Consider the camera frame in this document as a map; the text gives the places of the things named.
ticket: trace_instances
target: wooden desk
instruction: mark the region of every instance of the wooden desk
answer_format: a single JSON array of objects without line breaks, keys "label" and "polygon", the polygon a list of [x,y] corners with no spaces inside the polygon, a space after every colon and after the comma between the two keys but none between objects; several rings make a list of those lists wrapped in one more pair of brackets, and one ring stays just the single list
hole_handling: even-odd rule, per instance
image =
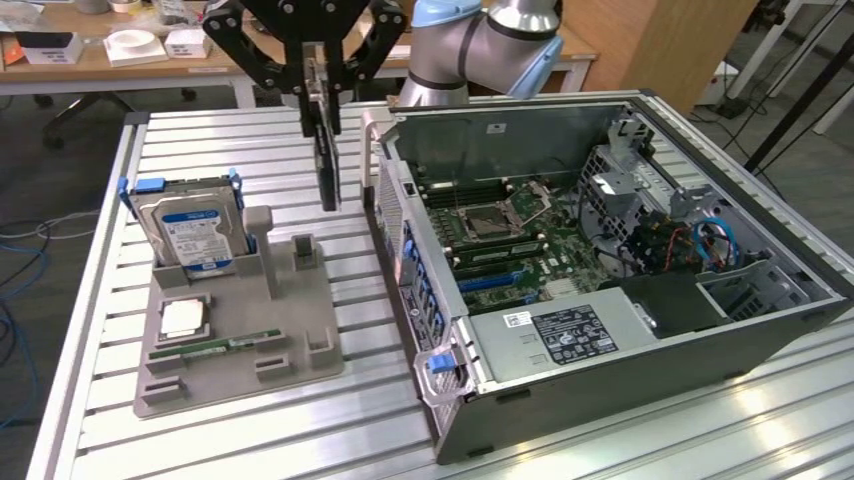
[{"label": "wooden desk", "polygon": [[[188,2],[201,10],[203,2]],[[228,85],[235,90],[237,107],[255,107],[252,80],[221,49],[213,45],[207,59],[169,59],[164,62],[113,68],[109,66],[101,39],[110,33],[110,25],[129,21],[129,15],[105,13],[84,15],[69,4],[48,4],[42,16],[56,31],[77,32],[86,40],[80,61],[74,65],[30,65],[25,59],[8,65],[0,72],[0,95],[49,94],[154,88],[201,87]],[[268,35],[259,34],[244,21],[244,31],[259,47],[276,59],[284,61],[281,44]],[[583,83],[589,62],[596,53],[589,45],[563,27],[560,35],[564,46],[555,70],[560,73],[560,90],[577,91]],[[13,41],[2,36],[4,46]],[[399,45],[408,45],[411,36],[404,34]],[[353,28],[344,40],[348,55],[361,43],[361,34]],[[405,77],[408,58],[388,59],[377,72],[377,78]]]}]

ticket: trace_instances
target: red cable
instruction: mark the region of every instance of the red cable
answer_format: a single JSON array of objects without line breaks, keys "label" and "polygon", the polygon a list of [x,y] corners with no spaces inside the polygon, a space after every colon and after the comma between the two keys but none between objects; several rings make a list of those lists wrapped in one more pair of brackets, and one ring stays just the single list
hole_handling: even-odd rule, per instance
[{"label": "red cable", "polygon": [[684,228],[676,228],[670,235],[670,245],[667,245],[667,260],[664,262],[664,271],[670,270],[670,259],[672,258],[672,242],[676,239],[676,234],[684,230]]}]

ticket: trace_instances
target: black stand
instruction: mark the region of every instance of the black stand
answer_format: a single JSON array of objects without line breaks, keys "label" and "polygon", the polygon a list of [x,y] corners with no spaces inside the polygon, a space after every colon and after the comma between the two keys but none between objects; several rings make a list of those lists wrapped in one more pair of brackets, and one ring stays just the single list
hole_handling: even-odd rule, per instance
[{"label": "black stand", "polygon": [[788,113],[786,113],[786,116],[776,124],[776,127],[774,127],[774,131],[768,134],[764,142],[762,142],[762,145],[759,145],[759,148],[750,156],[750,160],[747,160],[747,163],[744,164],[744,169],[748,172],[752,172],[759,167],[759,164],[764,160],[764,157],[767,157],[768,153],[771,153],[774,146],[782,140],[786,132],[788,132],[788,129],[798,121],[798,118],[800,118],[800,115],[803,115],[803,112],[808,108],[810,104],[822,93],[822,90],[824,90],[824,87],[836,76],[836,73],[839,73],[839,70],[844,68],[844,65],[851,59],[851,56],[854,56],[854,33],[851,33],[851,36],[844,41],[839,52],[834,55],[832,59],[827,63],[827,66],[818,74],[818,77],[815,77],[812,84],[808,86],[808,88],[803,92],[803,95],[800,95],[800,98],[791,106]]}]

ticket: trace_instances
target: wooden cabinet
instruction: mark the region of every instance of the wooden cabinet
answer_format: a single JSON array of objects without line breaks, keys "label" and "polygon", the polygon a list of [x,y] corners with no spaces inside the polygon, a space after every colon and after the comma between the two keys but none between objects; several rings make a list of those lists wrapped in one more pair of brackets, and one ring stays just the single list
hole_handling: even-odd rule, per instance
[{"label": "wooden cabinet", "polygon": [[563,23],[599,52],[584,91],[650,88],[688,112],[758,0],[563,0]]}]

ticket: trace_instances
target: metal case frame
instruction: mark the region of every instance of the metal case frame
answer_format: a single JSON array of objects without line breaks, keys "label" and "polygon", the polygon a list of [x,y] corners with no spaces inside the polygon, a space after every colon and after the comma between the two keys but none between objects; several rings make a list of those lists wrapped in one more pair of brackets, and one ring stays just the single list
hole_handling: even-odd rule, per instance
[{"label": "metal case frame", "polygon": [[[437,265],[445,264],[435,235],[424,234],[432,232],[432,227],[423,204],[417,194],[407,192],[401,187],[401,184],[411,180],[408,169],[397,169],[393,162],[380,165],[379,184],[365,182],[364,206],[387,288],[389,292],[397,292],[396,275],[400,262],[395,252],[400,251],[400,242],[395,241],[393,235],[391,238],[384,235],[379,223],[391,220],[392,228],[403,230],[405,219],[409,222],[408,234],[425,252],[427,276],[436,289],[436,298],[440,299],[440,309],[448,322],[453,319],[452,332],[469,363],[469,378],[465,381],[469,382],[471,388],[465,389],[465,393],[459,395],[453,402],[440,408],[428,408],[440,464],[481,455],[496,448],[513,445],[666,396],[743,375],[787,343],[822,328],[851,305],[854,286],[835,266],[844,264],[844,255],[835,246],[807,241],[810,233],[814,232],[812,227],[787,206],[772,200],[772,195],[763,186],[751,185],[752,189],[758,188],[764,194],[762,197],[744,191],[742,186],[747,182],[755,184],[755,180],[711,142],[686,138],[687,129],[680,125],[684,120],[651,93],[615,92],[559,96],[537,99],[533,103],[572,105],[589,102],[626,102],[642,113],[656,133],[690,157],[692,167],[755,219],[758,228],[770,238],[776,239],[794,261],[807,267],[807,271],[816,275],[834,295],[803,308],[792,309],[783,315],[764,315],[687,336],[664,339],[636,351],[599,357],[593,361],[583,362],[581,366],[567,365],[540,375],[497,383],[492,380],[488,365],[479,361],[484,358],[483,351],[465,317],[461,299],[451,292],[455,290],[452,276],[447,268],[436,268]],[[529,107],[531,102],[371,112],[363,118],[363,125],[367,127],[363,153],[369,153],[371,139],[377,139],[391,129],[393,121],[401,120],[407,113],[453,112],[523,105]],[[381,150],[376,153],[380,154],[383,163],[396,152],[389,151],[387,144],[380,143],[380,146]],[[363,170],[363,175],[367,179],[367,169]],[[395,182],[384,178],[389,175]],[[375,204],[381,202],[383,197],[389,196],[400,201],[404,211],[375,212]],[[762,205],[758,199],[766,204],[772,202],[771,206]],[[392,294],[389,297],[407,357],[415,360],[419,348],[412,338],[407,309],[399,295]],[[423,382],[419,384],[421,397],[429,397]],[[507,419],[507,422],[495,422],[496,418]]]}]

